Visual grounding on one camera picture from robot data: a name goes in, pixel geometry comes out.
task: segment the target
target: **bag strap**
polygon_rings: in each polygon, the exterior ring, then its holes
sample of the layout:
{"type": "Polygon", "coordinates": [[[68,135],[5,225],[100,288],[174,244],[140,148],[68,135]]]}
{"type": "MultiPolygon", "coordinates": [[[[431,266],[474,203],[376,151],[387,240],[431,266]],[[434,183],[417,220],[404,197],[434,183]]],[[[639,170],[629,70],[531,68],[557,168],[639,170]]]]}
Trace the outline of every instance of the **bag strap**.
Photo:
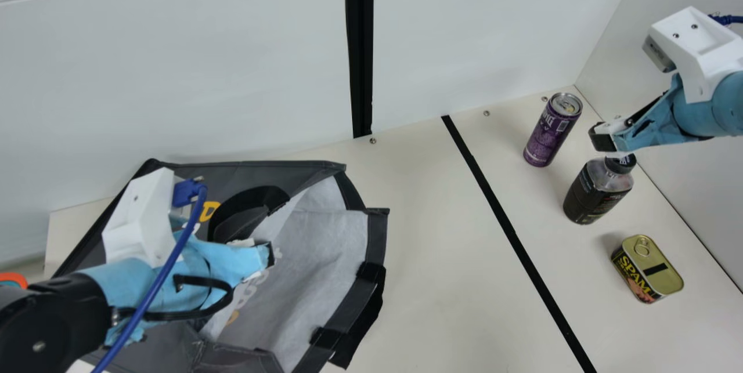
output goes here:
{"type": "MultiPolygon", "coordinates": [[[[188,321],[188,320],[199,320],[200,318],[211,317],[212,315],[225,309],[229,304],[232,303],[234,297],[233,287],[223,280],[217,278],[201,277],[201,276],[184,276],[182,274],[173,275],[173,283],[175,283],[176,290],[181,285],[192,285],[202,286],[204,288],[216,288],[225,291],[225,296],[221,297],[220,300],[215,302],[206,309],[194,309],[194,310],[178,310],[177,312],[145,312],[142,317],[143,320],[153,323],[164,323],[172,321],[188,321]]],[[[115,314],[119,315],[122,320],[124,318],[132,317],[135,314],[135,307],[118,307],[115,310],[115,314]]]]}
{"type": "Polygon", "coordinates": [[[364,338],[374,321],[379,317],[382,309],[382,293],[384,291],[384,281],[387,276],[387,270],[382,265],[370,262],[363,262],[356,272],[356,278],[371,281],[375,283],[376,288],[371,294],[369,301],[354,324],[348,329],[347,333],[335,331],[328,328],[318,328],[312,334],[310,344],[334,352],[330,362],[340,368],[348,368],[351,364],[356,349],[358,349],[361,339],[364,338]]]}
{"type": "MultiPolygon", "coordinates": [[[[230,234],[230,238],[226,241],[216,241],[215,232],[220,225],[225,223],[231,217],[245,212],[250,209],[257,209],[265,207],[267,210],[265,214],[260,215],[260,220],[269,216],[279,210],[281,207],[286,205],[291,198],[287,195],[286,191],[281,190],[276,186],[258,186],[248,190],[240,191],[238,194],[231,196],[223,202],[212,214],[212,218],[209,219],[209,227],[207,228],[207,240],[213,242],[228,242],[235,238],[245,239],[247,236],[241,236],[240,234],[245,231],[247,225],[243,225],[241,228],[230,234]]],[[[254,224],[249,224],[251,228],[255,228],[254,224]]]]}

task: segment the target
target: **screw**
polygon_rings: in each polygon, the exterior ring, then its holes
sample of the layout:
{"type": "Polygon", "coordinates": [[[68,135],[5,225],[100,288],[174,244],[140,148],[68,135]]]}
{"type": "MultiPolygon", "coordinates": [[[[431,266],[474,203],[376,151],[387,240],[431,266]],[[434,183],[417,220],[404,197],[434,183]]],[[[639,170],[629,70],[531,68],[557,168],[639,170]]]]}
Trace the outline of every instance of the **screw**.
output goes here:
{"type": "Polygon", "coordinates": [[[43,352],[44,349],[46,349],[46,342],[39,341],[36,344],[34,344],[34,347],[32,348],[34,349],[34,353],[43,352]]]}

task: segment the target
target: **white bracket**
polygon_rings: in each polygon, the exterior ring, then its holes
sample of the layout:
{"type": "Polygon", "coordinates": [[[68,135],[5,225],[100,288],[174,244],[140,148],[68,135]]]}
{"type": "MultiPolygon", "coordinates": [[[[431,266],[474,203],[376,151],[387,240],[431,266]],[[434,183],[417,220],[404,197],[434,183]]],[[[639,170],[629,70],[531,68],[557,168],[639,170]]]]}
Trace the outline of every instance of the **white bracket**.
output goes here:
{"type": "Polygon", "coordinates": [[[168,215],[179,180],[162,168],[130,181],[103,229],[106,262],[134,257],[152,268],[165,264],[175,247],[168,215]]]}
{"type": "Polygon", "coordinates": [[[651,58],[669,59],[679,70],[687,103],[710,100],[722,79],[743,71],[743,39],[695,8],[656,22],[648,36],[651,58]]]}

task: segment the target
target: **can lid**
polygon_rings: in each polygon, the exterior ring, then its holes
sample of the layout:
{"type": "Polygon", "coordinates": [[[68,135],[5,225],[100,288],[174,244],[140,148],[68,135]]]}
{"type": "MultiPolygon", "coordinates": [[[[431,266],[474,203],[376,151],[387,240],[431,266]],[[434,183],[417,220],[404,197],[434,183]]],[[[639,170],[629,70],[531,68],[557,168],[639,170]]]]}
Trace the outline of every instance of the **can lid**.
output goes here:
{"type": "Polygon", "coordinates": [[[634,169],[634,166],[637,165],[637,157],[635,157],[634,154],[629,154],[622,158],[606,157],[604,163],[606,164],[606,168],[611,172],[626,175],[634,169]]]}
{"type": "Polygon", "coordinates": [[[563,117],[578,116],[583,111],[583,102],[573,93],[555,93],[552,95],[550,104],[555,112],[563,117]]]}
{"type": "Polygon", "coordinates": [[[622,249],[648,285],[660,294],[669,295],[684,288],[684,280],[671,265],[655,241],[638,235],[625,238],[622,249]]]}

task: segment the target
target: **black tape line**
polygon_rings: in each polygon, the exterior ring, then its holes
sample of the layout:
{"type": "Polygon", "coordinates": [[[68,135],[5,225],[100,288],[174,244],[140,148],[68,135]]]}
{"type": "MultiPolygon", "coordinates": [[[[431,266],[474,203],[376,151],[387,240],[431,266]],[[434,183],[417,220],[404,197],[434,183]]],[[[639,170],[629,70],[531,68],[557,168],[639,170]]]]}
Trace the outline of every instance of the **black tape line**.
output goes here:
{"type": "Polygon", "coordinates": [[[550,315],[552,315],[552,319],[557,324],[557,328],[560,329],[563,338],[568,342],[568,346],[573,351],[573,355],[578,360],[579,365],[583,368],[583,371],[586,371],[586,373],[595,373],[596,368],[594,368],[594,365],[591,363],[591,360],[589,360],[586,351],[583,350],[583,346],[581,346],[578,338],[573,333],[572,328],[570,328],[568,320],[566,320],[565,316],[562,315],[562,310],[557,306],[557,302],[555,302],[555,299],[552,297],[547,285],[544,283],[544,280],[542,280],[542,276],[539,275],[536,267],[534,267],[534,263],[531,261],[531,258],[526,252],[521,240],[518,239],[518,235],[515,233],[513,225],[510,223],[506,212],[503,210],[498,198],[496,198],[496,194],[490,187],[490,183],[488,183],[482,170],[480,170],[480,166],[478,166],[477,161],[475,161],[475,157],[472,156],[470,149],[467,148],[467,144],[464,143],[464,139],[462,139],[462,136],[459,134],[459,130],[457,130],[453,120],[449,115],[443,116],[441,119],[443,120],[443,124],[446,125],[446,129],[449,130],[449,134],[452,136],[454,144],[456,144],[459,149],[459,153],[462,154],[464,161],[467,162],[467,166],[470,167],[470,172],[472,172],[478,185],[480,185],[480,190],[482,190],[483,195],[485,195],[485,198],[488,200],[488,204],[490,204],[493,214],[496,215],[496,219],[498,219],[501,228],[503,228],[503,232],[506,234],[506,238],[508,238],[508,241],[513,247],[513,251],[517,255],[518,260],[520,260],[521,265],[529,275],[531,283],[534,284],[534,288],[536,288],[539,296],[542,297],[542,302],[544,302],[550,315]]]}

